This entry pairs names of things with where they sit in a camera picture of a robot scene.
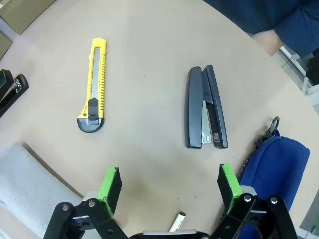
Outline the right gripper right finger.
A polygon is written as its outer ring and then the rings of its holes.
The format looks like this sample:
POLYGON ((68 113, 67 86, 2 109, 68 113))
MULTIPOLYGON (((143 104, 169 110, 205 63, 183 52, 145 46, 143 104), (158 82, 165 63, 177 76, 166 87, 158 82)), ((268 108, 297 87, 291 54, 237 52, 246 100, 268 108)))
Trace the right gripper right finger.
POLYGON ((284 200, 271 195, 265 200, 244 193, 230 164, 220 164, 217 184, 225 207, 213 239, 251 239, 245 231, 251 226, 260 239, 296 239, 297 234, 284 200))

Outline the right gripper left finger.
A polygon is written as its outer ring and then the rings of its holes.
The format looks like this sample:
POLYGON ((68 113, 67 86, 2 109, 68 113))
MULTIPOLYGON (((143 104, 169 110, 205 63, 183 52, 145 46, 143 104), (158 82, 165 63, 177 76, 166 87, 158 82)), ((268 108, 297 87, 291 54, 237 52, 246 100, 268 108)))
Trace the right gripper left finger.
POLYGON ((95 230, 102 239, 126 239, 113 219, 122 181, 118 167, 110 167, 98 195, 81 201, 56 205, 44 234, 45 239, 81 239, 86 231, 95 230))

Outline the person's left hand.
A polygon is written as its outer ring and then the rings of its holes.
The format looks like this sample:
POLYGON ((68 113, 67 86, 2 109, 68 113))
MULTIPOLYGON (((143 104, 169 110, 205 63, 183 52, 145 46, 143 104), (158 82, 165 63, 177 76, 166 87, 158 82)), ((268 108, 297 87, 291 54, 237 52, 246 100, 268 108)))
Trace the person's left hand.
POLYGON ((252 38, 270 55, 273 56, 283 45, 283 41, 271 29, 256 33, 252 38))

